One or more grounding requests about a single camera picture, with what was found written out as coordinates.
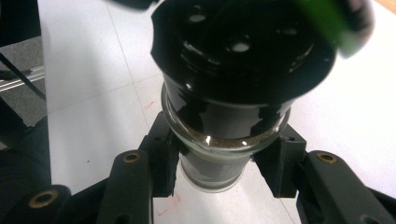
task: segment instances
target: black fabric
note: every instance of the black fabric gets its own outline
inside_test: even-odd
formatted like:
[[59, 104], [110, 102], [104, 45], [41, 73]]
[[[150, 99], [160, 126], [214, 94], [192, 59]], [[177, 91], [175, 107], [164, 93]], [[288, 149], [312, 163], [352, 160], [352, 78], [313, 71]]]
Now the black fabric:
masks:
[[0, 151], [0, 223], [23, 196], [50, 184], [48, 123], [42, 119], [18, 144]]
[[0, 47], [41, 35], [36, 0], [0, 2]]

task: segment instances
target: gray floor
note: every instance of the gray floor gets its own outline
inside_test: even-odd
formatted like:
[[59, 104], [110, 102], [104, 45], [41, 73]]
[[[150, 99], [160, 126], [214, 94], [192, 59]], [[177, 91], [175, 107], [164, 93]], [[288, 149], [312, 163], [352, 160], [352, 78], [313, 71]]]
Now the gray floor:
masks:
[[[21, 71], [43, 65], [41, 37], [2, 47], [0, 48], [0, 52]], [[7, 70], [2, 63], [0, 63], [0, 69]], [[35, 81], [34, 84], [45, 92], [44, 79]], [[47, 116], [46, 103], [25, 85], [11, 90], [1, 91], [0, 97], [23, 118], [27, 126], [35, 126], [39, 120]], [[5, 146], [0, 143], [0, 149], [3, 148], [5, 148]]]

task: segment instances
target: brass screw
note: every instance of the brass screw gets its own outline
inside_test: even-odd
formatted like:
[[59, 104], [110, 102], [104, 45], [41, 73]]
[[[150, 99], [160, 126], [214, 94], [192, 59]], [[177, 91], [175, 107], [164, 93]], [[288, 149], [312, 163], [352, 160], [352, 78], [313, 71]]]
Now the brass screw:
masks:
[[139, 160], [140, 155], [134, 152], [130, 152], [128, 154], [126, 154], [125, 156], [123, 156], [122, 160], [125, 162], [135, 162], [137, 160]]
[[53, 203], [59, 196], [58, 190], [49, 189], [38, 193], [30, 200], [29, 206], [31, 208], [42, 208]]
[[327, 162], [327, 163], [329, 163], [329, 164], [333, 164], [333, 163], [336, 163], [336, 162], [337, 162], [337, 159], [336, 159], [333, 155], [331, 155], [331, 154], [329, 154], [329, 153], [319, 152], [319, 153], [317, 154], [317, 157], [318, 157], [321, 161]]

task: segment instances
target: black cable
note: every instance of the black cable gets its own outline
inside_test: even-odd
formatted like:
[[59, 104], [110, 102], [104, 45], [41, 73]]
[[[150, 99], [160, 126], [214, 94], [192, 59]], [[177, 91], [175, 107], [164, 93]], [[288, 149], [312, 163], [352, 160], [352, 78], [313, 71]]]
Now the black cable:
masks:
[[33, 83], [23, 75], [23, 73], [18, 70], [17, 67], [14, 66], [1, 52], [0, 52], [0, 61], [11, 71], [13, 72], [18, 78], [21, 79], [21, 81], [30, 88], [38, 97], [43, 99], [44, 101], [46, 100], [46, 94], [44, 94], [41, 90], [39, 90]]

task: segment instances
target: white table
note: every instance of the white table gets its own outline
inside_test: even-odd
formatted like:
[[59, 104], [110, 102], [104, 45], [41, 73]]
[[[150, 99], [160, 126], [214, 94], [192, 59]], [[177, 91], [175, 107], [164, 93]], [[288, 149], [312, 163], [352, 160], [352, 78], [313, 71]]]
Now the white table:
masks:
[[[161, 110], [162, 73], [149, 55], [148, 11], [105, 0], [38, 0], [53, 184], [73, 193], [106, 178]], [[290, 125], [307, 150], [342, 157], [369, 187], [396, 197], [396, 16], [374, 3], [376, 29], [354, 57], [297, 100]], [[205, 194], [177, 173], [175, 197], [154, 200], [156, 223], [299, 223], [251, 162], [240, 182]]]

